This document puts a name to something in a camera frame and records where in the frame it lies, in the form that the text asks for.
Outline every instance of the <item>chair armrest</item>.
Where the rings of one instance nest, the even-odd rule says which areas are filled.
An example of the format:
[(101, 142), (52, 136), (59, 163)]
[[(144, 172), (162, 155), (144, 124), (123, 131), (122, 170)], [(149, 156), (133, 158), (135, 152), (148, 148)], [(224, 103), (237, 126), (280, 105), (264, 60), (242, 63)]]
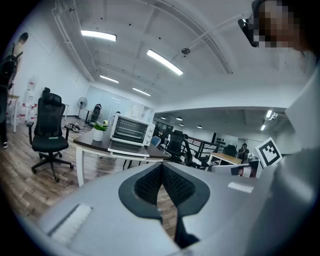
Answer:
[(66, 133), (65, 133), (65, 139), (68, 140), (68, 136), (69, 136), (69, 129), (66, 129)]
[(32, 129), (31, 127), (34, 125), (34, 122), (27, 122), (26, 123), (26, 126), (29, 127), (29, 141), (30, 141), (30, 144), (32, 145)]

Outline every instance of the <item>ceiling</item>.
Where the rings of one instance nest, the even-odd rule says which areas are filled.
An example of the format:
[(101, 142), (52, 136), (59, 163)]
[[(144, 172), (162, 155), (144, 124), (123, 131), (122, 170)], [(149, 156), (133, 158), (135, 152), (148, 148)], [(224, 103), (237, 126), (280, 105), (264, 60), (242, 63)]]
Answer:
[[(273, 109), (278, 117), (273, 120), (265, 120), (266, 132), (277, 132), (288, 119), (283, 109)], [(172, 111), (166, 113), (156, 113), (155, 118), (166, 118), (166, 122), (179, 125), (183, 123), (184, 127), (196, 129), (201, 125), (204, 130), (212, 130), (213, 127), (223, 126), (236, 129), (245, 129), (259, 132), (266, 119), (268, 109), (235, 109), (235, 108), (197, 108)]]
[[(201, 81), (212, 75), (232, 76), (256, 68), (301, 72), (300, 53), (251, 47), (237, 22), (250, 15), (251, 2), (75, 0), (74, 9), (81, 30), (117, 36), (116, 42), (84, 37), (95, 65), (90, 69), (91, 73), (96, 71), (91, 74), (95, 81), (123, 90), (132, 91), (135, 87), (160, 99), (173, 90), (183, 89), (190, 81), (201, 88)], [(185, 47), (190, 48), (190, 54), (181, 53)], [(149, 49), (172, 61), (183, 74), (178, 76), (147, 56)], [(115, 79), (119, 84), (103, 80), (99, 75)]]

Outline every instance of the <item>white label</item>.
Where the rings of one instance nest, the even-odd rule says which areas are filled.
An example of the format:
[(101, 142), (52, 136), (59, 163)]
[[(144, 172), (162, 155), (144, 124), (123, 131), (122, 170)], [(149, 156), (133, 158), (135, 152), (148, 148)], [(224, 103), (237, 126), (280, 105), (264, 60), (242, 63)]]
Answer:
[(239, 190), (242, 192), (246, 192), (246, 193), (251, 193), (252, 190), (254, 190), (253, 186), (247, 186), (247, 185), (243, 185), (243, 184), (239, 184), (239, 183), (235, 183), (235, 182), (230, 182), (228, 185), (228, 188), (234, 189), (234, 190)]

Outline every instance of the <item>ceiling light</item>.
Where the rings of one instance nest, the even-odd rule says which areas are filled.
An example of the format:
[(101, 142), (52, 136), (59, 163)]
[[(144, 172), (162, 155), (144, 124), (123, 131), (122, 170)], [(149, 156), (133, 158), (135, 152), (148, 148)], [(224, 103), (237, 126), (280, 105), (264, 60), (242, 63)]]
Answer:
[(139, 93), (142, 93), (142, 94), (151, 96), (149, 93), (146, 93), (146, 92), (144, 92), (144, 91), (142, 91), (142, 90), (139, 90), (139, 89), (137, 89), (137, 88), (132, 87), (132, 89), (134, 89), (135, 91), (137, 91), (137, 92), (139, 92)]
[(109, 78), (109, 77), (106, 77), (106, 76), (103, 76), (103, 75), (100, 75), (100, 77), (101, 77), (101, 78), (104, 78), (104, 79), (107, 79), (107, 80), (110, 80), (110, 81), (112, 81), (112, 82), (115, 82), (115, 83), (117, 83), (117, 84), (119, 84), (119, 81), (114, 80), (114, 79), (112, 79), (112, 78)]
[(110, 41), (116, 41), (117, 36), (115, 34), (101, 33), (95, 31), (81, 30), (81, 34), (83, 36), (94, 37), (94, 38), (102, 38)]
[(167, 61), (164, 57), (160, 56), (158, 53), (154, 52), (153, 50), (151, 49), (148, 50), (146, 54), (154, 58), (158, 62), (162, 63), (163, 65), (171, 69), (173, 72), (177, 73), (179, 76), (183, 74), (183, 72), (179, 68), (177, 68), (171, 62)]
[(266, 118), (271, 117), (271, 114), (272, 114), (272, 110), (269, 110), (268, 113), (266, 114)]

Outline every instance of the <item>bag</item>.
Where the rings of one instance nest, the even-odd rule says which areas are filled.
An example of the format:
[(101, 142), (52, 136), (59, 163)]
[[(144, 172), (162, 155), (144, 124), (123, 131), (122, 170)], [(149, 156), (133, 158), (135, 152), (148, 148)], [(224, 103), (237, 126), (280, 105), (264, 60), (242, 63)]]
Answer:
[(7, 56), (0, 68), (0, 85), (7, 87), (8, 90), (13, 86), (13, 79), (16, 76), (18, 68), (18, 59), (23, 54), (20, 52), (17, 56), (14, 56), (15, 43), (13, 43), (12, 53)]

